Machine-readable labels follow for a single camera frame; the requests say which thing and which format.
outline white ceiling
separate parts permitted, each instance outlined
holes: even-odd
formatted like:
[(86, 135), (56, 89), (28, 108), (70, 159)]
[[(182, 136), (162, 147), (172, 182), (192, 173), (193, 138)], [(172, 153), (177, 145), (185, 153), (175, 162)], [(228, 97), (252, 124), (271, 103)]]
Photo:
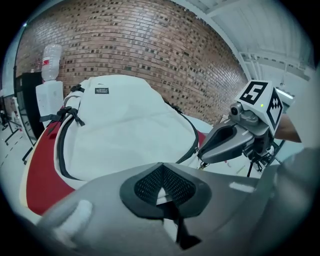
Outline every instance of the white ceiling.
[(277, 0), (173, 0), (211, 25), (248, 79), (270, 80), (297, 95), (315, 71), (313, 45)]

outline black mesh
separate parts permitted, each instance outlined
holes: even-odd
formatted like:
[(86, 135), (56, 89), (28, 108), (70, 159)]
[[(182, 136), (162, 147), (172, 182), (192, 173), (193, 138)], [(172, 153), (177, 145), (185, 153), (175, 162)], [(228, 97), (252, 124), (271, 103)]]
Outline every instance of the black mesh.
[(162, 187), (162, 166), (154, 170), (134, 186), (135, 194), (143, 201), (151, 205), (157, 204), (159, 191)]
[(176, 206), (182, 205), (196, 192), (196, 186), (167, 167), (163, 167), (163, 188)]
[(134, 192), (146, 203), (156, 205), (161, 187), (171, 195), (176, 206), (188, 201), (196, 192), (192, 182), (164, 166), (139, 180), (134, 186)]
[[(211, 199), (210, 187), (176, 166), (158, 162), (125, 180), (119, 191), (124, 205), (136, 216), (151, 220), (198, 216)], [(157, 205), (161, 188), (171, 196), (174, 207)]]

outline white backpack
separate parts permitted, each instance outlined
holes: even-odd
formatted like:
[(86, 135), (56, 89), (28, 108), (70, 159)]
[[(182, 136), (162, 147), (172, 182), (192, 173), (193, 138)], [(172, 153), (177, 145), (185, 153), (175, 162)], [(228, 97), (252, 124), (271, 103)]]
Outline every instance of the white backpack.
[(54, 144), (54, 167), (77, 189), (136, 166), (178, 163), (198, 168), (198, 132), (143, 79), (90, 77), (71, 89)]

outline floor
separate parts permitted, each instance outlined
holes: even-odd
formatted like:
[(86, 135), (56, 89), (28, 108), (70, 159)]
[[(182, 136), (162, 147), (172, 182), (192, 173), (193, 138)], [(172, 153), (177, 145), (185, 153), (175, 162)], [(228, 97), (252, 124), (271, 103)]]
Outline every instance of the floor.
[(32, 144), (21, 131), (17, 131), (7, 142), (11, 130), (0, 129), (0, 184), (12, 210), (36, 223), (41, 217), (20, 204), (20, 182), (25, 168), (22, 158)]

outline red fabric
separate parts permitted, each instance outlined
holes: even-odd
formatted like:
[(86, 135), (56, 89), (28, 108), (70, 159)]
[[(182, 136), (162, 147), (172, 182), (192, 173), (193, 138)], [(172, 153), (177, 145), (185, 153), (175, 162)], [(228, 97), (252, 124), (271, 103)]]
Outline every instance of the red fabric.
[[(60, 124), (50, 135), (47, 135), (48, 130), (54, 125), (55, 123), (49, 124), (40, 138), (30, 162), (26, 181), (27, 205), (31, 211), (38, 215), (42, 215), (52, 205), (74, 191), (59, 177), (55, 170), (53, 155)], [(197, 132), (201, 146), (206, 136), (199, 131)]]

